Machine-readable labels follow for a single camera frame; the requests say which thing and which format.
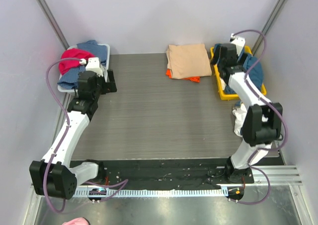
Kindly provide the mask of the dark blue t-shirt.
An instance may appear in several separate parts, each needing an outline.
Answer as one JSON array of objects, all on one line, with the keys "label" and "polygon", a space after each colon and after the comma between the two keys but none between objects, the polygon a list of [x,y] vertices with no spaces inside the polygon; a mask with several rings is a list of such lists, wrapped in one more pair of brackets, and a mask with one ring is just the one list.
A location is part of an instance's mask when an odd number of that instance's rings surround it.
[{"label": "dark blue t-shirt", "polygon": [[[249,46],[245,45],[244,52],[248,54],[247,61],[245,61],[243,67],[247,71],[254,62],[256,62],[257,57],[252,55],[252,51]],[[220,77],[220,73],[217,65],[213,65],[215,77],[218,85],[218,92],[222,100],[234,100],[238,99],[239,96],[228,86],[225,84],[224,80]],[[264,81],[264,74],[261,63],[258,63],[250,72],[249,77],[254,85],[260,89],[263,95],[267,94]]]}]

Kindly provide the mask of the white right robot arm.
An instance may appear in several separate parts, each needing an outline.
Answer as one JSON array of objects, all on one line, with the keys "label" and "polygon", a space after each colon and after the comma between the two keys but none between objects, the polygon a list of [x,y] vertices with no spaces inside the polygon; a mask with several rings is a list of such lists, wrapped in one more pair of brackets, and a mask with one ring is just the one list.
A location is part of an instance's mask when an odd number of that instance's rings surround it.
[{"label": "white right robot arm", "polygon": [[238,183],[248,175],[250,166],[259,162],[272,149],[272,142],[281,134],[283,106],[266,98],[249,77],[243,59],[234,44],[215,47],[211,63],[217,65],[219,75],[235,91],[247,109],[242,125],[242,142],[228,158],[224,176],[230,183]]}]

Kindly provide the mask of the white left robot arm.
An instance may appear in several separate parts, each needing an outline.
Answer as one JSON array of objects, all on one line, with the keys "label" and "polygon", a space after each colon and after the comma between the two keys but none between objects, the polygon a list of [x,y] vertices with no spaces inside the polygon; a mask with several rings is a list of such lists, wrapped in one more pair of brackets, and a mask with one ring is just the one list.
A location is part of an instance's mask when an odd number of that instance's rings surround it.
[{"label": "white left robot arm", "polygon": [[93,71],[79,74],[78,94],[67,108],[67,118],[54,143],[40,161],[32,161],[29,171],[38,195],[69,200],[76,188],[87,181],[99,185],[105,181],[103,162],[85,160],[71,168],[71,158],[77,143],[98,109],[101,95],[116,92],[113,70],[106,76]]}]

